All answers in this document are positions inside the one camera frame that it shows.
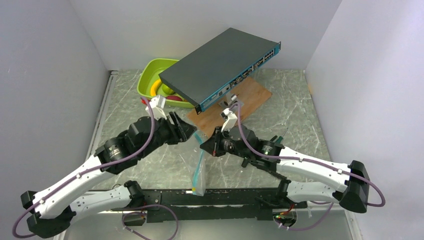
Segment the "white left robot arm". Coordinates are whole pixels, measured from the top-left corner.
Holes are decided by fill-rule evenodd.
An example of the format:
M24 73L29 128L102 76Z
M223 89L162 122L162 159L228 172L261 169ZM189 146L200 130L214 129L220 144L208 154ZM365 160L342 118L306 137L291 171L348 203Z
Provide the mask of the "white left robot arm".
M140 185L129 180L118 188L87 195L95 185L138 164L162 145L184 143L197 128L176 112L155 119L143 116L107 140L76 170L56 184L21 195L32 235L51 238L89 215L111 209L137 210L145 203Z

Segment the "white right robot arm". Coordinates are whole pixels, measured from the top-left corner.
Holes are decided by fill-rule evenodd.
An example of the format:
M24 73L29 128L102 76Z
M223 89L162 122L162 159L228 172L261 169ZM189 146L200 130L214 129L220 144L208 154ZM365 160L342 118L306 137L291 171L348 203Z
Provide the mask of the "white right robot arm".
M229 131L216 127L200 148L214 157L231 154L243 158L243 164L265 171L282 180L272 206L289 207L300 202L336 203L354 213L366 213L370 203L370 178L365 165L322 160L297 152L277 142L264 140L242 126Z

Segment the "green toy pear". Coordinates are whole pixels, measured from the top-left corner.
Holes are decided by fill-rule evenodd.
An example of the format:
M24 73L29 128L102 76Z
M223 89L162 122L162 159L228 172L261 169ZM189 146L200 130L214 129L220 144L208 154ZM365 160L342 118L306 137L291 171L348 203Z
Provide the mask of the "green toy pear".
M166 84L162 84L161 85L161 89L162 91L166 94L166 95L173 95L175 93L174 90L172 90L169 86L167 86Z

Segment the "clear zip top bag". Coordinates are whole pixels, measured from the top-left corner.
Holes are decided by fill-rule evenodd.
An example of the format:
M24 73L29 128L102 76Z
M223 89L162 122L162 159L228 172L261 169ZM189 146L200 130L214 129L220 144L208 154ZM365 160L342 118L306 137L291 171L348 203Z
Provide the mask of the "clear zip top bag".
M204 142L199 131L193 134L193 150L191 154L191 190L196 196L204 196L206 192L205 152L200 148Z

